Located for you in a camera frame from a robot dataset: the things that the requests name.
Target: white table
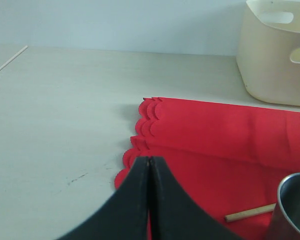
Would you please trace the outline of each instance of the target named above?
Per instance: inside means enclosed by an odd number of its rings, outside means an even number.
[[[252,98],[234,57],[29,47],[0,72],[0,240],[55,239],[96,211],[158,96],[300,111]]]

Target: stainless steel mug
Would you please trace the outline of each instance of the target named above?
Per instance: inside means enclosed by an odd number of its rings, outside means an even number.
[[[265,239],[300,240],[300,173],[281,181]]]

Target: plastic basket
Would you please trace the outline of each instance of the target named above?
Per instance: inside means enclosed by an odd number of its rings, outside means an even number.
[[[253,97],[300,106],[300,2],[248,0],[236,61]]]

